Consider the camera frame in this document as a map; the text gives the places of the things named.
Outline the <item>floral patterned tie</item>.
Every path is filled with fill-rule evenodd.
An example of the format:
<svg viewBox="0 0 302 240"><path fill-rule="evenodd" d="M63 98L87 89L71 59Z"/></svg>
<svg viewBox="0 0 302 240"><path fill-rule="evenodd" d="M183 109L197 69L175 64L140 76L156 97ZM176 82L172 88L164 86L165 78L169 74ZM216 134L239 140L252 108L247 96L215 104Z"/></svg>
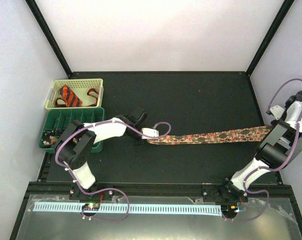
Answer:
<svg viewBox="0 0 302 240"><path fill-rule="evenodd" d="M271 131L271 129L272 126L264 125L210 133L167 135L159 139L147 139L147 142L152 145L200 145L259 142Z"/></svg>

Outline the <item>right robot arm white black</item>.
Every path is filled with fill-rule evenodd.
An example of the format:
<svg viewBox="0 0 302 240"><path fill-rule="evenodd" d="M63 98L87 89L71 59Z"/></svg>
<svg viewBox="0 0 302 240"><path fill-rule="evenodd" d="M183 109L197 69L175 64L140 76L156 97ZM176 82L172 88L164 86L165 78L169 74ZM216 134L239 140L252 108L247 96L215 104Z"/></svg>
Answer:
<svg viewBox="0 0 302 240"><path fill-rule="evenodd" d="M218 189L219 198L225 202L237 200L245 194L250 184L271 169L291 162L302 151L302 90L292 95L278 120L271 122L270 132L259 144L253 160L226 180Z"/></svg>

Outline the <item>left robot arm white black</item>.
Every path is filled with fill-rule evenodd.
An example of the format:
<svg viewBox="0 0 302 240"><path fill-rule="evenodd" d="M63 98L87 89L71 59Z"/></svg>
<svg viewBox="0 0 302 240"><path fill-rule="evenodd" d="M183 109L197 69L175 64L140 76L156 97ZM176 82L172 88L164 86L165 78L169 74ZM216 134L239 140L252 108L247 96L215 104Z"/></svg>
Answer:
<svg viewBox="0 0 302 240"><path fill-rule="evenodd" d="M87 156L94 144L114 138L129 136L139 141L142 123L147 113L138 108L130 114L117 115L110 120L82 123L73 120L53 145L57 164L71 171L72 177L81 186L80 193L88 200L94 199L99 188L89 167Z"/></svg>

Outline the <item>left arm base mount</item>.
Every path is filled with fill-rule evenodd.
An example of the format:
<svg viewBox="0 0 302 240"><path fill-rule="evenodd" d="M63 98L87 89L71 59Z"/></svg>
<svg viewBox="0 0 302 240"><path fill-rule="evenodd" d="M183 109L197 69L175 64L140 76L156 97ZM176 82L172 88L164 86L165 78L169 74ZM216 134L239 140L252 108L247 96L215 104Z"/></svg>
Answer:
<svg viewBox="0 0 302 240"><path fill-rule="evenodd" d="M90 188L83 189L84 192L89 194L84 194L79 186L74 183L69 192L70 200L78 200L78 201L94 201L97 202L101 198L102 200L110 201L113 195L116 193L115 190L111 189L114 186L109 183L94 183Z"/></svg>

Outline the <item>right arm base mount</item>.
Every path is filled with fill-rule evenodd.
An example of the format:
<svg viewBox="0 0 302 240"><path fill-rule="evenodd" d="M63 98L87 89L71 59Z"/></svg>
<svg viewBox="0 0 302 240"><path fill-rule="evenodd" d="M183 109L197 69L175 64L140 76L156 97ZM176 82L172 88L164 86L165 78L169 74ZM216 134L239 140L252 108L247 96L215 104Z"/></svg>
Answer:
<svg viewBox="0 0 302 240"><path fill-rule="evenodd" d="M203 200L215 203L247 203L248 197L243 190L238 189L230 183L226 184L205 184L201 188Z"/></svg>

